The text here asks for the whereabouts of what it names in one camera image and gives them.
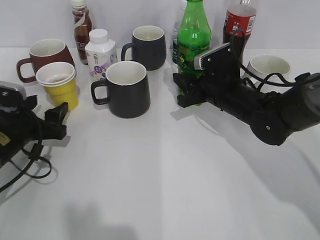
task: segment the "black cable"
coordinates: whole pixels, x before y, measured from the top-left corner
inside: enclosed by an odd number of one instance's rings
[[[258,91],[258,92],[261,92],[261,89],[262,89],[262,87],[263,87],[264,85],[265,85],[265,84],[261,82],[261,83],[259,84],[259,86],[257,87],[257,91]]]
[[[38,160],[41,160],[41,161],[45,162],[46,164],[48,164],[48,165],[49,165],[49,171],[48,171],[46,174],[41,175],[41,176],[30,175],[30,174],[27,173],[27,172],[26,172],[24,175],[26,175],[26,176],[28,176],[28,177],[30,177],[30,178],[32,178],[32,179],[44,179],[44,178],[48,177],[48,176],[51,174],[51,172],[52,172],[52,164],[51,164],[51,162],[50,162],[48,159],[44,158],[43,156],[39,156]],[[20,167],[18,167],[12,160],[9,160],[9,163],[11,163],[11,164],[12,164],[16,169],[18,169],[20,172],[23,171],[23,170],[22,170]]]
[[[243,80],[244,80],[251,88],[257,89],[257,87],[254,85],[254,83],[251,81],[250,78],[245,77]]]
[[[35,147],[34,147],[34,151],[36,153],[40,153],[41,152],[41,149],[42,149],[42,141],[43,141],[43,132],[42,132],[42,128],[41,128],[41,124],[40,124],[40,121],[37,117],[37,115],[30,109],[28,108],[25,108],[25,107],[22,107],[20,106],[19,107],[20,110],[22,110],[24,113],[26,113],[27,115],[29,115],[29,117],[33,118],[36,122],[36,125],[37,125],[37,131],[38,131],[38,142],[35,144]],[[8,183],[6,183],[4,186],[2,186],[0,188],[0,193],[3,192],[4,190],[6,190],[7,188],[9,188],[10,186],[12,186],[15,182],[17,182],[23,175],[25,175],[27,173],[27,171],[31,168],[32,164],[34,164],[35,161],[37,161],[38,159],[41,159],[42,161],[46,162],[48,161],[47,159],[45,159],[44,157],[41,157],[41,156],[34,156],[33,154],[31,154],[30,152],[24,150],[25,152],[29,153],[29,158],[30,158],[30,161],[29,163],[25,166],[24,169],[21,170],[21,172],[14,178],[12,179],[11,181],[9,181]]]
[[[306,81],[298,81],[298,82],[289,82],[287,81],[284,76],[281,73],[275,72],[275,73],[271,73],[269,74],[265,79],[262,79],[260,77],[258,77],[257,75],[255,75],[254,73],[252,73],[251,71],[249,71],[239,60],[239,56],[237,55],[237,52],[235,50],[235,37],[238,33],[242,33],[242,50],[244,49],[245,46],[245,36],[246,33],[244,30],[242,30],[241,28],[239,28],[238,30],[234,31],[231,39],[230,39],[230,48],[231,48],[231,52],[233,53],[233,55],[235,56],[238,65],[247,73],[249,74],[251,77],[255,78],[256,80],[258,80],[259,82],[261,82],[262,84],[267,84],[267,85],[271,85],[271,86],[276,86],[276,87],[297,87],[297,86],[302,86],[302,85],[306,85],[306,84],[310,84],[313,83],[315,81],[320,80],[320,76],[316,76],[313,77],[309,80]],[[270,82],[268,81],[272,76],[276,75],[283,83],[277,83],[277,82]]]

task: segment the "yellow cup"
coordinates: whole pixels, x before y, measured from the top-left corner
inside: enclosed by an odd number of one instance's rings
[[[75,76],[75,67],[70,63],[53,62],[40,68],[35,78],[56,107],[67,102],[72,111],[79,104]]]

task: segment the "mug rim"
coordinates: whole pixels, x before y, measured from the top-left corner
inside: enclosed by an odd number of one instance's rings
[[[141,38],[139,38],[139,37],[137,37],[137,36],[135,35],[135,31],[137,31],[138,29],[147,28],[147,27],[152,27],[152,28],[156,28],[156,29],[161,30],[161,33],[162,33],[161,36],[158,37],[158,38],[155,38],[155,39],[141,39]],[[139,27],[137,27],[135,30],[133,30],[132,35],[133,35],[136,39],[138,39],[138,40],[140,40],[140,41],[152,42],[152,41],[156,41],[156,40],[161,39],[161,38],[165,35],[165,31],[164,31],[161,27],[159,27],[159,26],[144,25],[144,26],[139,26]]]
[[[108,73],[110,72],[110,70],[114,67],[116,67],[117,65],[120,65],[120,64],[134,64],[134,65],[137,65],[139,67],[142,67],[143,68],[143,71],[144,71],[144,75],[143,77],[140,79],[140,80],[137,80],[135,81],[134,83],[130,83],[130,84],[120,84],[120,83],[117,83],[115,81],[112,81],[109,77],[108,77]],[[119,61],[119,62],[116,62],[114,64],[112,64],[111,66],[108,67],[108,69],[106,70],[105,72],[105,77],[107,79],[107,81],[109,81],[110,83],[114,84],[114,85],[117,85],[117,86],[133,86],[137,83],[140,83],[141,81],[143,81],[147,76],[147,69],[145,66],[143,66],[141,63],[139,62],[136,62],[136,61]]]
[[[33,54],[33,53],[31,52],[31,49],[32,49],[35,45],[37,45],[37,44],[39,44],[39,43],[41,43],[41,42],[44,42],[44,41],[49,41],[49,40],[51,40],[51,41],[52,41],[52,40],[55,40],[55,41],[59,41],[59,42],[63,43],[63,48],[62,48],[60,51],[58,51],[58,52],[55,52],[55,53],[52,53],[52,54],[48,54],[48,55],[42,55],[42,56]],[[61,52],[66,48],[66,46],[67,46],[66,43],[65,43],[63,40],[58,39],[58,38],[42,39],[42,40],[36,41],[35,43],[33,43],[33,44],[30,46],[30,48],[29,48],[29,54],[32,55],[32,56],[35,56],[35,57],[40,57],[40,58],[51,57],[51,56],[53,56],[53,55],[56,55],[56,54],[58,54],[58,53],[61,53]]]
[[[265,56],[280,59],[280,60],[284,61],[284,62],[289,66],[289,70],[288,70],[286,73],[281,73],[283,76],[287,76],[287,75],[289,75],[289,74],[291,73],[291,70],[292,70],[292,69],[291,69],[291,65],[289,64],[289,62],[286,61],[285,59],[283,59],[282,57],[279,57],[279,56],[276,56],[276,55],[272,55],[272,54],[259,54],[259,55],[256,55],[256,56],[254,56],[254,57],[252,57],[252,58],[250,59],[250,65],[251,65],[251,67],[252,67],[256,72],[258,72],[258,73],[260,73],[260,74],[263,74],[263,75],[266,75],[266,76],[268,76],[268,75],[270,74],[270,73],[265,73],[265,72],[262,72],[261,70],[258,70],[258,69],[253,65],[253,60],[254,60],[254,59],[256,59],[256,58],[258,58],[258,57],[265,57]]]

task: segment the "white paper cup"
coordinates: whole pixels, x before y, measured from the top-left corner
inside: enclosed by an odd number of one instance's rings
[[[52,62],[38,70],[36,80],[42,86],[61,86],[76,76],[75,67],[68,62]]]
[[[251,58],[247,69],[258,76],[259,78],[265,79],[268,75],[273,73],[280,73],[284,76],[284,78],[287,81],[291,81],[290,79],[290,73],[291,73],[291,67],[290,64],[284,60],[281,57],[274,56],[274,55],[268,55],[268,54],[262,54],[257,55]],[[242,77],[244,78],[250,78],[253,83],[255,83],[255,86],[257,87],[260,84],[260,81],[257,81],[255,78],[251,77],[249,74],[245,73]],[[274,83],[283,83],[277,76],[272,76],[268,80],[269,82]],[[284,93],[289,89],[289,87],[277,87],[272,85],[265,84],[261,92],[268,93],[268,92],[278,92],[278,93]]]

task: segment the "bottle cap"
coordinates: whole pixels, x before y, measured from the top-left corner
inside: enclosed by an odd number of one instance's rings
[[[104,29],[94,29],[89,32],[90,42],[93,44],[105,44],[109,41],[109,34]]]
[[[188,4],[187,0],[181,0],[181,2],[180,2],[180,8],[181,8],[182,10],[186,10],[187,4]]]
[[[71,3],[75,9],[83,9],[87,6],[86,0],[72,0]]]

